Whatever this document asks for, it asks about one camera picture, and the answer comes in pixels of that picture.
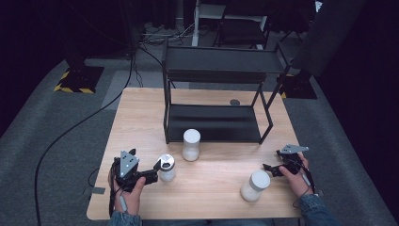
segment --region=white bottle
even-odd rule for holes
[[[263,170],[252,173],[249,180],[241,186],[241,195],[248,202],[257,201],[262,192],[270,185],[270,177]]]
[[[200,156],[200,132],[189,129],[184,132],[183,158],[187,161],[195,161]]]
[[[158,161],[159,160],[161,160],[159,178],[165,182],[172,181],[176,176],[176,171],[174,169],[175,161],[173,156],[168,153],[164,153],[158,158]]]

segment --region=hand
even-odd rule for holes
[[[136,186],[135,188],[133,188],[132,192],[126,192],[126,191],[121,191],[120,187],[118,186],[117,181],[114,179],[114,190],[117,191],[117,194],[115,195],[115,210],[123,213],[123,209],[122,206],[120,204],[120,194],[123,197],[123,199],[126,202],[126,206],[127,206],[127,212],[129,213],[129,215],[138,215],[138,210],[140,208],[140,195],[141,195],[141,191],[144,188],[144,185],[146,183],[146,178],[145,177],[141,177],[140,179],[138,179],[138,181],[136,182]]]
[[[299,158],[302,160],[305,168],[308,168],[309,166],[308,160],[302,154],[299,154]],[[301,169],[300,172],[297,173],[296,175],[293,175],[289,170],[287,170],[283,166],[279,167],[279,171],[282,173],[282,175],[284,175],[287,178],[288,183],[291,186],[291,189],[298,198],[306,194],[313,194],[311,188],[306,184],[305,180],[302,177],[302,175],[305,173],[303,169]]]

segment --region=sleeve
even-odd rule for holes
[[[327,210],[322,200],[317,195],[304,195],[300,198],[302,217],[307,226],[335,226],[341,225],[338,220]]]
[[[108,222],[108,226],[141,226],[141,218],[139,215],[129,215],[114,211],[111,219]]]

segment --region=white container lid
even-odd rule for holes
[[[200,142],[200,132],[195,129],[188,129],[184,132],[184,142],[194,144]]]
[[[257,170],[250,176],[249,184],[254,190],[263,191],[270,186],[269,174],[263,170]]]
[[[158,158],[158,161],[159,160],[161,160],[161,171],[169,171],[173,169],[175,161],[172,155],[164,153]]]

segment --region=black metal shelf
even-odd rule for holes
[[[286,63],[283,67],[278,52]],[[279,47],[275,50],[245,50],[231,48],[204,48],[168,46],[164,44],[162,56],[166,142],[181,142],[187,129],[197,129],[202,141],[258,142],[262,144],[273,122],[269,106],[279,91],[289,64]],[[263,96],[263,83],[268,73],[280,75],[269,100]],[[251,105],[180,105],[171,101],[171,82],[258,84]],[[263,102],[268,127],[260,133],[253,106]]]
[[[261,139],[250,105],[171,105],[169,141],[183,141],[184,132],[192,128],[200,131],[202,141],[259,142]]]

